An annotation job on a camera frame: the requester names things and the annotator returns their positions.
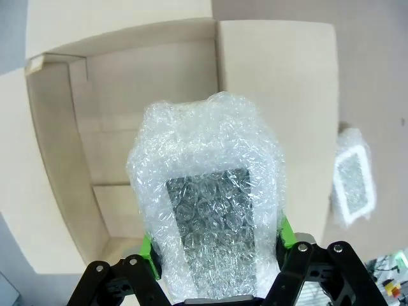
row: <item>bubble wrapped object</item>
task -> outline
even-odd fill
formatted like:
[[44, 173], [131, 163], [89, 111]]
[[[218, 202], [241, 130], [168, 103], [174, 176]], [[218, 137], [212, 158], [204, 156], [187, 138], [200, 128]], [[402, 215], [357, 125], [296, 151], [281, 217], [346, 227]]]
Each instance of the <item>bubble wrapped object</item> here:
[[221, 92], [150, 105], [127, 172], [174, 302], [266, 296], [284, 159], [254, 104]]
[[331, 196], [336, 220], [345, 227], [375, 209], [370, 149], [359, 129], [347, 128], [337, 138]]

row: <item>small bubble wrapped package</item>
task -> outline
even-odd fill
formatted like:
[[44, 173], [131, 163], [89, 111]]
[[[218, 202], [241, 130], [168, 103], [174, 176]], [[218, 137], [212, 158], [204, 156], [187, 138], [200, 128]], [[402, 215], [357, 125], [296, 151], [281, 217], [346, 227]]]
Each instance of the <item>small bubble wrapped package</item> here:
[[266, 296], [284, 159], [254, 104], [220, 92], [150, 105], [127, 172], [174, 302]]
[[375, 209], [370, 149], [359, 129], [347, 128], [337, 138], [331, 196], [335, 218], [344, 227]]

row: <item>package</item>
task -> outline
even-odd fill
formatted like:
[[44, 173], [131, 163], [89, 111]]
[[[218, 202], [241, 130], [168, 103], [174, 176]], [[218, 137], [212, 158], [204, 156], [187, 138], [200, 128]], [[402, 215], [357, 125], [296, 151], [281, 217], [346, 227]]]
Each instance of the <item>package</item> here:
[[345, 227], [375, 209], [370, 149], [359, 129], [346, 128], [337, 138], [331, 196], [335, 217]]
[[286, 181], [254, 104], [220, 92], [150, 105], [127, 172], [174, 302], [266, 296]]

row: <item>bubble wrap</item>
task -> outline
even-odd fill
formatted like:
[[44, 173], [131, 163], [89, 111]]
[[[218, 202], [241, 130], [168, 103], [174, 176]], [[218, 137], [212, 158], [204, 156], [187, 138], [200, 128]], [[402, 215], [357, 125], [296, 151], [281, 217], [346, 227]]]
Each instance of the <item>bubble wrap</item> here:
[[331, 202], [336, 220], [350, 226], [375, 209], [370, 149], [359, 129], [347, 128], [337, 138]]
[[279, 272], [283, 167], [277, 140], [243, 97], [146, 109], [127, 172], [174, 302], [266, 296]]

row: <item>clear plastic wrap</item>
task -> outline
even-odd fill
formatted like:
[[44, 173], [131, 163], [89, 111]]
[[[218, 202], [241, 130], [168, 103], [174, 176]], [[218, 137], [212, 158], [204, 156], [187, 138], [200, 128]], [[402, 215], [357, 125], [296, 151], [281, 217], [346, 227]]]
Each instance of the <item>clear plastic wrap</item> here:
[[336, 220], [345, 227], [375, 209], [370, 149], [359, 129], [346, 128], [337, 138], [331, 196]]
[[127, 172], [174, 302], [266, 296], [286, 183], [251, 102], [220, 92], [150, 105]]

